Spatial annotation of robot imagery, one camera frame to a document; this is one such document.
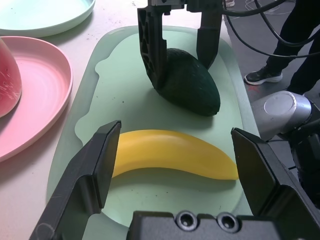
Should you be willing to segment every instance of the red watermelon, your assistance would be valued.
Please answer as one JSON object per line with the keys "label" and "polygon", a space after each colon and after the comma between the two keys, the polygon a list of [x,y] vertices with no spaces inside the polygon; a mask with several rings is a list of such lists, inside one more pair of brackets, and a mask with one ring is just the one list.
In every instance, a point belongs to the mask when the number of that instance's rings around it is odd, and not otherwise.
{"label": "red watermelon", "polygon": [[0,38],[0,117],[15,107],[21,90],[21,76],[16,60]]}

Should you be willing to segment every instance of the table surface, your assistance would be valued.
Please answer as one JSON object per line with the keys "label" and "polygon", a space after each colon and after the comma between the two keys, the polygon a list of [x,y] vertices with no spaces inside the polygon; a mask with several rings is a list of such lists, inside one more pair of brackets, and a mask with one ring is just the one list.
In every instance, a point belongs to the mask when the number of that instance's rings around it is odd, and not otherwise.
{"label": "table surface", "polygon": [[[77,93],[90,55],[98,40],[113,29],[137,25],[137,7],[146,0],[96,0],[93,13],[75,28],[44,37],[69,58],[74,82],[70,102],[58,121],[36,143],[0,163],[0,239],[25,240],[33,231],[46,205],[50,166],[63,125]],[[173,10],[163,25],[198,28],[201,15]],[[231,44],[224,22],[221,38]]]}

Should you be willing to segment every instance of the yellow banana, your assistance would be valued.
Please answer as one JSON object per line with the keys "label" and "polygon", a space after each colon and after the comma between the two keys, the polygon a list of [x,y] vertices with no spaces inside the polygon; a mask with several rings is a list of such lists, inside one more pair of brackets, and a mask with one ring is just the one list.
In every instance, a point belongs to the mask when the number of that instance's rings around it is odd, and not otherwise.
{"label": "yellow banana", "polygon": [[219,180],[237,180],[236,164],[219,148],[194,136],[167,130],[120,134],[113,177],[142,168],[176,169]]}

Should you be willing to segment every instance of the toy avocado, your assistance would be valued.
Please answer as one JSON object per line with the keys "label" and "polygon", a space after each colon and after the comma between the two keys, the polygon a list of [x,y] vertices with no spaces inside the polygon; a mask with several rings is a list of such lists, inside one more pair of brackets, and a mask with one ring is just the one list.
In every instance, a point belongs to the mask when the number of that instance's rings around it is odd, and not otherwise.
{"label": "toy avocado", "polygon": [[169,102],[201,116],[216,115],[220,95],[208,70],[188,52],[167,49],[163,85],[156,91]]}

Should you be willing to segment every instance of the robotic arm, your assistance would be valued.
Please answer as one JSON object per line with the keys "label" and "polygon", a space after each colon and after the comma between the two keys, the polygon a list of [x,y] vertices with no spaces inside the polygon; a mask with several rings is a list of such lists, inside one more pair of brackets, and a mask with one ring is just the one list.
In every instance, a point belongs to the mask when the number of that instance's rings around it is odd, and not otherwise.
{"label": "robotic arm", "polygon": [[[89,217],[105,207],[120,129],[120,121],[100,127],[74,156],[31,240],[82,239]],[[319,239],[318,210],[270,146],[238,128],[231,135],[239,179],[253,216],[136,211],[127,240]]]}
{"label": "robotic arm", "polygon": [[162,15],[171,10],[186,9],[201,12],[201,26],[197,32],[198,60],[207,69],[214,62],[219,47],[222,22],[222,0],[148,0],[148,6],[138,8],[140,53],[155,89],[162,86],[166,72],[167,41],[162,38]]}

